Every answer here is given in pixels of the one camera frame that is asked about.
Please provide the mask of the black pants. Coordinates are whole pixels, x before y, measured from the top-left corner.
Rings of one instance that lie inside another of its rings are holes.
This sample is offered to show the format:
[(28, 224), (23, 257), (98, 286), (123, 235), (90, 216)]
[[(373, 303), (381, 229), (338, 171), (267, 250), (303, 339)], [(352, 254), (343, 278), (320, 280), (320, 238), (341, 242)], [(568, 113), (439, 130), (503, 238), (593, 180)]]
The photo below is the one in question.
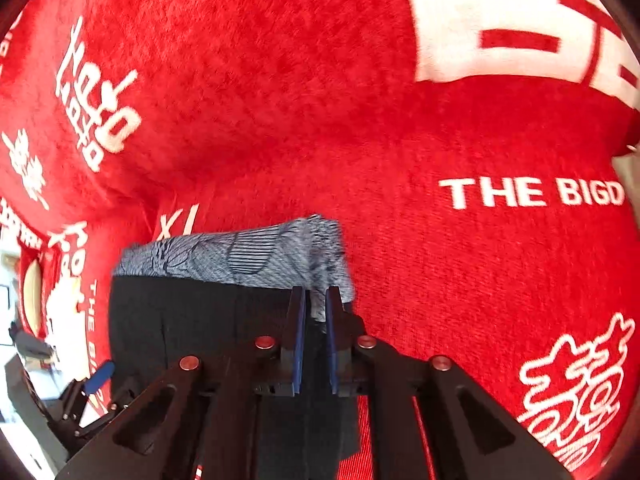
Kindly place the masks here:
[[(287, 288), (115, 276), (108, 300), (112, 393), (142, 393), (188, 354), (213, 356), (258, 336), (279, 336), (290, 296)], [(340, 461), (358, 450), (357, 402), (332, 393), (326, 331), (309, 321), (299, 395), (262, 404), (258, 478), (333, 479)]]

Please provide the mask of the blue leaf-patterned cloth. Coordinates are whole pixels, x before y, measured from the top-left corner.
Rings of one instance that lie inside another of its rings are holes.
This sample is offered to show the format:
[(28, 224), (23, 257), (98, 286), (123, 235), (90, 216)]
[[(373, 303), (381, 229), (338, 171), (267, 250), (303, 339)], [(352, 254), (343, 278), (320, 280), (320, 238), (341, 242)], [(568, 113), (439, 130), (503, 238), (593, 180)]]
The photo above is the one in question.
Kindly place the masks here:
[(326, 320), (326, 291), (355, 300), (340, 224), (313, 214), (276, 226), (227, 233), (198, 233), (134, 245), (124, 250), (115, 276), (188, 278), (254, 288), (310, 291), (311, 316)]

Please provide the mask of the beige cushion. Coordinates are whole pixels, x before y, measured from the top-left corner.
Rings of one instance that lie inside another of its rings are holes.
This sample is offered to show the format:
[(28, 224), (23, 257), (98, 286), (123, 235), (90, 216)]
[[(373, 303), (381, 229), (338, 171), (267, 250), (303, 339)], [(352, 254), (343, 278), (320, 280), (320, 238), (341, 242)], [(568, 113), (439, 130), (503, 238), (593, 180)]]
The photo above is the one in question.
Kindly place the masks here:
[(629, 153), (612, 158), (612, 166), (616, 176), (626, 192), (628, 200), (634, 208), (640, 202), (640, 150), (639, 145), (628, 145)]

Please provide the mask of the red blanket with white print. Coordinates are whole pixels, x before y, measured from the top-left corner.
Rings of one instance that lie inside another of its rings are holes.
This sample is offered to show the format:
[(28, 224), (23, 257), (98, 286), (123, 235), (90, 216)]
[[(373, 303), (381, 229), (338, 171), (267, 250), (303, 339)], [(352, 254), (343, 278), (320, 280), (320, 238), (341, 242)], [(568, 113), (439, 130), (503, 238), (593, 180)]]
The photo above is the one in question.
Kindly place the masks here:
[(29, 0), (1, 40), (1, 193), (84, 274), (89, 359), (127, 243), (323, 214), (368, 326), (578, 479), (639, 385), (638, 122), (599, 0)]

